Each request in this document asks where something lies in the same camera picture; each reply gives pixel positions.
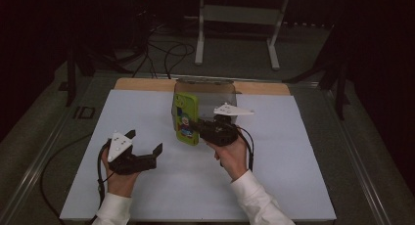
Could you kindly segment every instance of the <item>wooden strip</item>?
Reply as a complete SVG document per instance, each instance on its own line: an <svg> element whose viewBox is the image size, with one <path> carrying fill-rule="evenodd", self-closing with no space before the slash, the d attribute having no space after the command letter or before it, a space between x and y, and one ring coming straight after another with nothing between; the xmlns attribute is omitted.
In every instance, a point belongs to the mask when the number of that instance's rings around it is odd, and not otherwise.
<svg viewBox="0 0 415 225"><path fill-rule="evenodd" d="M146 90L146 91L173 91L176 81L174 79L151 78L120 78L115 90ZM251 95L291 95L286 84L235 81L237 93Z"/></svg>

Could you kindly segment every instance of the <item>hand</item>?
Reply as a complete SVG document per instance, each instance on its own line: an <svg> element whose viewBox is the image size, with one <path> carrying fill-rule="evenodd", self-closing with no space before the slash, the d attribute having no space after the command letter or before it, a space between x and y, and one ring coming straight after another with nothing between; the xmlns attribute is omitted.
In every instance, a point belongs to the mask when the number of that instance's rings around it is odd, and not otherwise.
<svg viewBox="0 0 415 225"><path fill-rule="evenodd" d="M104 149L101 161L103 162L108 179L108 192L117 196L130 198L132 190L134 189L135 181L137 180L138 173L133 173L130 175L119 175L110 170L108 165L108 150L109 148Z"/></svg>
<svg viewBox="0 0 415 225"><path fill-rule="evenodd" d="M207 145L215 150L214 157L220 160L232 181L247 172L247 145L240 136L228 146L218 147L209 142Z"/></svg>

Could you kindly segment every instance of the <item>dark background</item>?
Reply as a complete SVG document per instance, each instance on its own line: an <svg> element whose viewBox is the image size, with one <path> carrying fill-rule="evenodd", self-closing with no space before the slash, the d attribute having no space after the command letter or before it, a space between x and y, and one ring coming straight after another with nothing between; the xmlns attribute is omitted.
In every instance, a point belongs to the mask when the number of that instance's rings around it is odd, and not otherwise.
<svg viewBox="0 0 415 225"><path fill-rule="evenodd" d="M274 6L270 0L207 1ZM347 77L414 193L413 2L290 0L284 21L288 25L334 25L318 61L339 54L350 59ZM144 15L134 20L143 9L180 28L183 16L198 15L198 4L199 0L0 0L0 140L54 79L55 69L66 60L70 35L76 34L100 53L111 54L115 47L131 46L131 35L145 30L140 24L146 21ZM123 25L125 30L120 33L114 25Z"/></svg>

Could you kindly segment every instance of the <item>shirt cuff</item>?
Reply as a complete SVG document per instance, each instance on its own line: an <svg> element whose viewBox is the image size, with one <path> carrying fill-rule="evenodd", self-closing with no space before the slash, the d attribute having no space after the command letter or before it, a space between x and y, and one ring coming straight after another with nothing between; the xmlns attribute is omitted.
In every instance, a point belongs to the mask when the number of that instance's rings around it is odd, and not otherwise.
<svg viewBox="0 0 415 225"><path fill-rule="evenodd" d="M247 170L239 179L231 183L231 188L239 200L254 194L260 187L262 185L250 170Z"/></svg>
<svg viewBox="0 0 415 225"><path fill-rule="evenodd" d="M132 198L120 197L106 193L103 203L97 212L100 218L129 219L129 208Z"/></svg>

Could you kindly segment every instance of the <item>person's right hand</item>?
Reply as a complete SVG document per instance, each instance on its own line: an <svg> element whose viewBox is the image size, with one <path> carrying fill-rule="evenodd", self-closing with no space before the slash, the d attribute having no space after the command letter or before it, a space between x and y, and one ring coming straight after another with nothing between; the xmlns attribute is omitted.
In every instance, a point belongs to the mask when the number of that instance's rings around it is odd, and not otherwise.
<svg viewBox="0 0 415 225"><path fill-rule="evenodd" d="M224 147L216 146L210 142L206 143L215 150L214 157L220 160L232 181L237 180L247 172L247 145L241 137Z"/></svg>

